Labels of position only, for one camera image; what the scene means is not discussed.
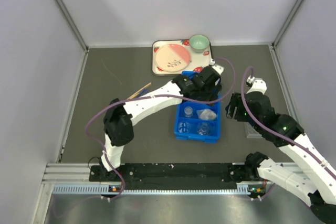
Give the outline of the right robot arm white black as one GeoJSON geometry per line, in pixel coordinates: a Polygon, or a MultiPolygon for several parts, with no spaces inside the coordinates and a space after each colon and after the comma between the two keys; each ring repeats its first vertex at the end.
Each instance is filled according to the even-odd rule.
{"type": "Polygon", "coordinates": [[[246,158],[248,178],[267,179],[303,201],[323,223],[335,223],[335,169],[317,151],[301,125],[287,114],[276,113],[261,92],[233,93],[228,118],[251,123],[262,137],[290,157],[302,170],[297,175],[256,152],[246,158]]]}

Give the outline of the clear test tube rack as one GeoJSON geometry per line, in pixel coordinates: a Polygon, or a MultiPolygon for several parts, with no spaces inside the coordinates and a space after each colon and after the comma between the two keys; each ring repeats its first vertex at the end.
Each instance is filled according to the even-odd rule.
{"type": "Polygon", "coordinates": [[[245,132],[247,138],[262,138],[262,135],[247,122],[245,123],[245,132]]]}

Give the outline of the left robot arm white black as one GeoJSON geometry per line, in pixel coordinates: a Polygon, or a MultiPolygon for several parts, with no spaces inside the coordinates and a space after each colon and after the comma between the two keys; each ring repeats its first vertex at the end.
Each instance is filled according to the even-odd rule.
{"type": "Polygon", "coordinates": [[[103,118],[105,144],[101,156],[101,174],[114,180],[119,174],[124,146],[134,138],[133,127],[146,117],[185,101],[211,104],[222,89],[224,67],[207,66],[191,76],[180,74],[146,96],[121,101],[114,99],[103,118]]]}

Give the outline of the plastic bag with contents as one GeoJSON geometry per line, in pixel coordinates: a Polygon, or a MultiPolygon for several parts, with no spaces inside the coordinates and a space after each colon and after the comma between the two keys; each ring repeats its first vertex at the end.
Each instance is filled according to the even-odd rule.
{"type": "Polygon", "coordinates": [[[217,114],[211,109],[197,110],[196,113],[200,120],[213,121],[217,119],[217,114]]]}

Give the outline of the blue plastic bin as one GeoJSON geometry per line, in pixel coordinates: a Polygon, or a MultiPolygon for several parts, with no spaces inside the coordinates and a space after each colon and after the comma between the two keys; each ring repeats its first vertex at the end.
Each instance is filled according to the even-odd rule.
{"type": "Polygon", "coordinates": [[[219,102],[214,104],[201,104],[190,101],[184,101],[177,106],[175,125],[174,125],[174,134],[175,137],[179,140],[195,140],[201,141],[204,143],[217,143],[221,136],[221,104],[219,102]],[[191,118],[186,118],[184,116],[184,108],[186,106],[191,106],[193,108],[193,116],[191,118]],[[217,119],[213,121],[204,121],[200,120],[197,116],[196,111],[202,109],[211,109],[217,114],[217,119]],[[186,121],[191,125],[189,133],[179,133],[177,131],[177,126],[180,121],[186,121]],[[213,126],[213,131],[210,136],[202,136],[197,133],[197,125],[201,122],[207,122],[213,126]]]}

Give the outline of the wooden tweezers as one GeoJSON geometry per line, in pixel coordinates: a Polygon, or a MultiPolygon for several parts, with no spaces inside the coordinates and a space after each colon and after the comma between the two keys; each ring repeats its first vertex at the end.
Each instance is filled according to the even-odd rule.
{"type": "Polygon", "coordinates": [[[137,98],[137,97],[139,97],[140,94],[141,94],[141,92],[142,92],[143,90],[147,89],[151,84],[152,84],[152,83],[149,82],[148,84],[146,84],[145,86],[143,86],[142,88],[140,88],[140,89],[139,89],[138,91],[136,91],[134,94],[130,95],[130,96],[128,97],[128,100],[129,100],[129,99],[133,99],[133,98],[137,98]]]}

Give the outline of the clear glass flask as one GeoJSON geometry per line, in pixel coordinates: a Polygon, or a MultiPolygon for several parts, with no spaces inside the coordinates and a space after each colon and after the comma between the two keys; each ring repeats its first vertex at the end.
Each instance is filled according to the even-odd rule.
{"type": "Polygon", "coordinates": [[[201,122],[197,125],[197,133],[202,136],[210,136],[213,131],[213,126],[207,122],[201,122]]]}

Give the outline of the small clear glass dish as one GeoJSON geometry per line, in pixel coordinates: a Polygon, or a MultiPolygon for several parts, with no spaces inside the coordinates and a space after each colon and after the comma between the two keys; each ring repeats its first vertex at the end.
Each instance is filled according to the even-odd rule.
{"type": "Polygon", "coordinates": [[[186,118],[191,118],[193,116],[193,108],[191,106],[186,106],[184,108],[184,116],[186,118]]]}

